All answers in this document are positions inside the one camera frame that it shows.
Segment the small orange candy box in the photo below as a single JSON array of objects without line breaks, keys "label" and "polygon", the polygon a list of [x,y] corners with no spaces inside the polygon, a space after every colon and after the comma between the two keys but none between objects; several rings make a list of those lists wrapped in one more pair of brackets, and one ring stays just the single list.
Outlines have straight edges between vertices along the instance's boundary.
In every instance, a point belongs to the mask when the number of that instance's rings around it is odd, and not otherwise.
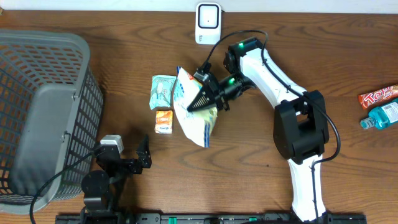
[{"label": "small orange candy box", "polygon": [[172,134],[173,111],[156,111],[155,132],[157,134]]}]

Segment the teal snack packet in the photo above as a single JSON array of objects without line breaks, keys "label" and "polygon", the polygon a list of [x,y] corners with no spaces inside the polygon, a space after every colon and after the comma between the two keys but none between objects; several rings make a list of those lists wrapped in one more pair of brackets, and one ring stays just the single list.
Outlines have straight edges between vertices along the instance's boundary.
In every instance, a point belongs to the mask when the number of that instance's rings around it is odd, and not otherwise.
[{"label": "teal snack packet", "polygon": [[171,107],[172,88],[176,79],[176,76],[170,75],[154,75],[152,77],[149,101],[150,109]]}]

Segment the orange Toppo snack box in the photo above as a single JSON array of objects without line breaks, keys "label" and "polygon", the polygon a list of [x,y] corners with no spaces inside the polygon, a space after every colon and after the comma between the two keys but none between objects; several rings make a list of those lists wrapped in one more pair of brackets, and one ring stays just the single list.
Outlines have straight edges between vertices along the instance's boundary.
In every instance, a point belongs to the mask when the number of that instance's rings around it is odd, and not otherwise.
[{"label": "orange Toppo snack box", "polygon": [[381,88],[373,92],[365,93],[358,96],[361,107],[365,110],[372,105],[382,103],[397,98],[397,85]]}]

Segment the blue mouthwash bottle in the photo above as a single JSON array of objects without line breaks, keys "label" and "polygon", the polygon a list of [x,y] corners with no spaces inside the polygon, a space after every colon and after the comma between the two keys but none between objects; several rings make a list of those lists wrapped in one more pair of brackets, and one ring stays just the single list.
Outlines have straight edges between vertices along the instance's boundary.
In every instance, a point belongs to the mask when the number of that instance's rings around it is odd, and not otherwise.
[{"label": "blue mouthwash bottle", "polygon": [[386,129],[395,123],[397,123],[397,99],[373,108],[368,113],[368,117],[360,121],[363,129],[376,128],[379,130]]}]

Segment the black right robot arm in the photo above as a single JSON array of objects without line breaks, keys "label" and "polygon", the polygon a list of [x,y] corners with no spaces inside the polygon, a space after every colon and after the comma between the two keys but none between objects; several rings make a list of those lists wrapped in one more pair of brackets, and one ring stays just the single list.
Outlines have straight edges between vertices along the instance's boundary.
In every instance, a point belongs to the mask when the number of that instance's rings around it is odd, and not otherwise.
[{"label": "black right robot arm", "polygon": [[224,67],[230,75],[222,81],[210,73],[209,63],[198,69],[194,77],[202,88],[187,110],[229,110],[229,101],[258,88],[274,109],[273,139],[289,163],[294,215],[301,222],[320,222],[326,208],[319,168],[329,140],[324,98],[319,91],[308,92],[294,83],[255,37],[230,45]]}]

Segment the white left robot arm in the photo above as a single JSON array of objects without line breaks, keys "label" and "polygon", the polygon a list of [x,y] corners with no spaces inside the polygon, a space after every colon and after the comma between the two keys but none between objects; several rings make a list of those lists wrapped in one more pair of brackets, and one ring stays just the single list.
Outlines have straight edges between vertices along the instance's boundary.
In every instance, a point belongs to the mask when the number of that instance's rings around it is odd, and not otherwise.
[{"label": "white left robot arm", "polygon": [[134,216],[119,207],[119,199],[128,178],[139,175],[152,165],[149,137],[144,136],[136,149],[138,158],[123,159],[124,145],[120,135],[106,135],[93,150],[101,167],[86,174],[81,182],[85,207],[82,223],[134,223]]}]

